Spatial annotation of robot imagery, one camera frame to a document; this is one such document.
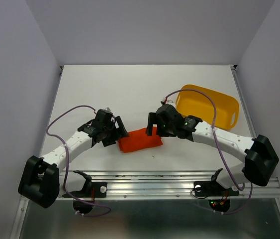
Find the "orange t shirt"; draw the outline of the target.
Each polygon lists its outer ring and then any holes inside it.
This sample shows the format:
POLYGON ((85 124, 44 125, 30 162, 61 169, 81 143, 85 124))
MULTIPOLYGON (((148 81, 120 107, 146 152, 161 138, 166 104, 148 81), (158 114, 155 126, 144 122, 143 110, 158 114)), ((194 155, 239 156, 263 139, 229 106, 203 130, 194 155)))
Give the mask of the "orange t shirt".
POLYGON ((143 149, 159 147, 163 145, 162 138, 156 134, 157 128, 153 127, 151 136, 146 134, 146 128, 130 131, 128 137, 118 140, 119 149, 123 153, 136 152, 143 149))

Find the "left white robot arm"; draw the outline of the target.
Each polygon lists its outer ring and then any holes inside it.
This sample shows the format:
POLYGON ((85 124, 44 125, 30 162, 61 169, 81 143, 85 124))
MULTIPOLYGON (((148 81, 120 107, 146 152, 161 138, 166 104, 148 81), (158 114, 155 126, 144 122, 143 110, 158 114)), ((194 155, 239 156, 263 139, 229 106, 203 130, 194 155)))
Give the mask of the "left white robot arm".
POLYGON ((121 117, 108 110, 98 110, 94 119, 80 126, 67 141, 62 140, 59 147, 27 160, 18 193, 43 208, 50 207, 63 195, 95 196, 100 187, 80 170, 75 170, 70 178, 69 164, 98 143, 107 147, 127 136, 121 117))

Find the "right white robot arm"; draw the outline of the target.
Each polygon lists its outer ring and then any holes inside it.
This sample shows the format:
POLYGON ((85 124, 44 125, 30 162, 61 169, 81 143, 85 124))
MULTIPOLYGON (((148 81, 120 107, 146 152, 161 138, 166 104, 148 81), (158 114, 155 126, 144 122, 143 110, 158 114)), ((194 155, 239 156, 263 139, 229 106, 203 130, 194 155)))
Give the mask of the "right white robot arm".
POLYGON ((174 106, 164 104, 148 114, 146 134, 160 137, 177 137, 191 142, 217 148, 220 155, 228 153, 240 164, 218 169, 209 181, 197 182, 197 193, 217 196, 233 186, 253 183, 265 187, 279 163, 270 140, 258 135, 256 138, 240 136, 211 126, 195 116, 183 117, 174 106))

